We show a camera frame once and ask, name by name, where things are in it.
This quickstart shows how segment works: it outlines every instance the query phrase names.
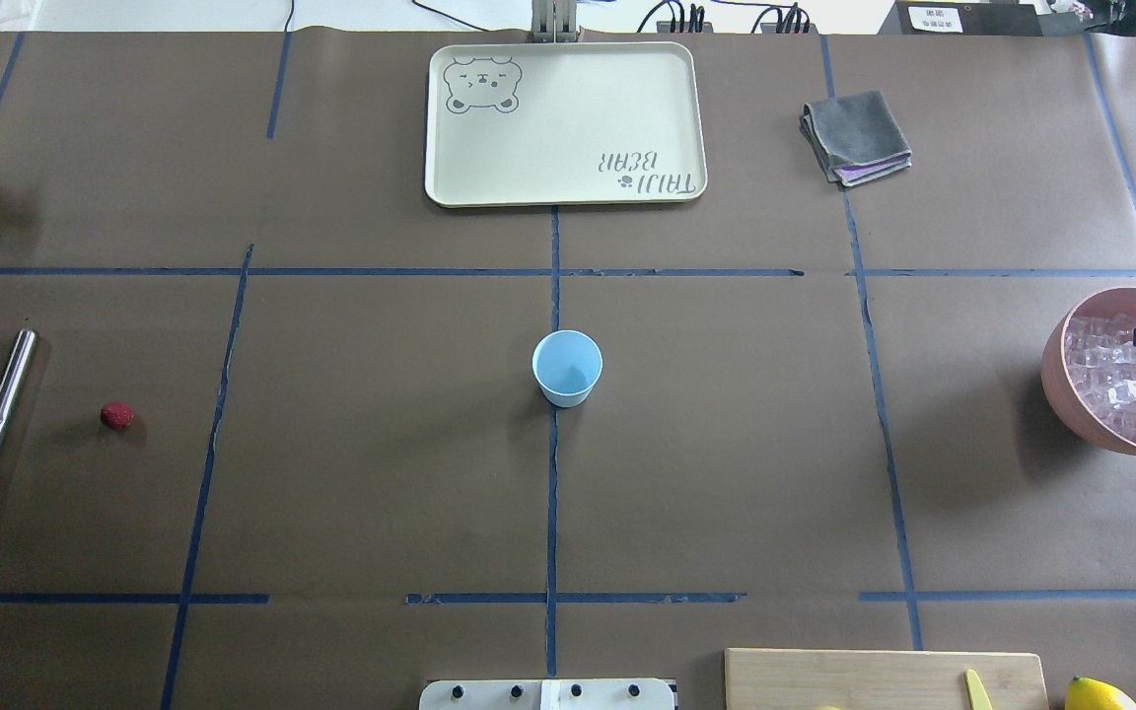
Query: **folded towel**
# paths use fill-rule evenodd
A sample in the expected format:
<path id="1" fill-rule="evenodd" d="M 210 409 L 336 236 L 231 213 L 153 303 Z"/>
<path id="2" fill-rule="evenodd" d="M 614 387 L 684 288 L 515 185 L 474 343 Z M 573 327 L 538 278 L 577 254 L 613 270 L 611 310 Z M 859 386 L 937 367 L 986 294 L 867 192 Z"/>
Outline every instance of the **folded towel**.
<path id="1" fill-rule="evenodd" d="M 884 94 L 866 91 L 805 103 L 801 133 L 827 182 L 844 187 L 910 167 L 910 143 L 901 135 Z"/>

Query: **wooden cutting board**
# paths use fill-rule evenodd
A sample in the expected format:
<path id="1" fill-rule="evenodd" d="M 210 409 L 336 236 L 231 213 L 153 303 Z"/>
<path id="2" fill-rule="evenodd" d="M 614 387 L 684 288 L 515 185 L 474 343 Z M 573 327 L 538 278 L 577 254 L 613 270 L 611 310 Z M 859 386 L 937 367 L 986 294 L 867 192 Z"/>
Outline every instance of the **wooden cutting board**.
<path id="1" fill-rule="evenodd" d="M 1033 653 L 727 648 L 727 710 L 969 710 L 967 669 L 993 710 L 1050 710 Z"/>

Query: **tray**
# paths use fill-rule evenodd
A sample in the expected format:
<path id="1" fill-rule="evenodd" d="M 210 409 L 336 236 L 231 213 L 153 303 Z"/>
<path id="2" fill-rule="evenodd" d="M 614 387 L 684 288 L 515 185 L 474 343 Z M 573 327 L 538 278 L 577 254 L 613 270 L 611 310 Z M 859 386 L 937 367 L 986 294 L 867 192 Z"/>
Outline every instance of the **tray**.
<path id="1" fill-rule="evenodd" d="M 680 44 L 469 44 L 432 57 L 424 189 L 441 206 L 685 202 L 707 182 Z"/>

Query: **pink bowl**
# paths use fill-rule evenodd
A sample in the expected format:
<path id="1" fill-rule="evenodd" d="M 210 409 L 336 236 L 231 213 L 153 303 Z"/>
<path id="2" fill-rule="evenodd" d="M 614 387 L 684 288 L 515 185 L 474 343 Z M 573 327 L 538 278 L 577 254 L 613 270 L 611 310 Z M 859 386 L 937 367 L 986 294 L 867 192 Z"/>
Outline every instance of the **pink bowl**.
<path id="1" fill-rule="evenodd" d="M 1117 314 L 1126 314 L 1136 319 L 1136 287 L 1110 287 L 1077 302 L 1076 309 L 1069 310 L 1059 320 L 1054 333 L 1050 334 L 1050 341 L 1045 343 L 1045 352 L 1042 354 L 1042 387 L 1054 414 L 1068 424 L 1068 428 L 1077 432 L 1080 438 L 1110 451 L 1136 456 L 1136 444 L 1110 429 L 1108 424 L 1099 421 L 1085 401 L 1080 400 L 1063 365 L 1067 360 L 1064 333 L 1068 333 L 1072 318 L 1116 318 Z"/>

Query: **light blue cup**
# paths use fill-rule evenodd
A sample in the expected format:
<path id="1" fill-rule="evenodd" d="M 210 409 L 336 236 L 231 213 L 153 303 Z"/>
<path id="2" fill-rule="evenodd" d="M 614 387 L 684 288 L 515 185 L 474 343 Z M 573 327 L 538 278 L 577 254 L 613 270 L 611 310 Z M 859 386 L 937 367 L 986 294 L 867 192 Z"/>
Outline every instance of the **light blue cup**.
<path id="1" fill-rule="evenodd" d="M 603 353 L 585 333 L 560 329 L 533 349 L 533 377 L 556 408 L 586 400 L 603 374 Z"/>

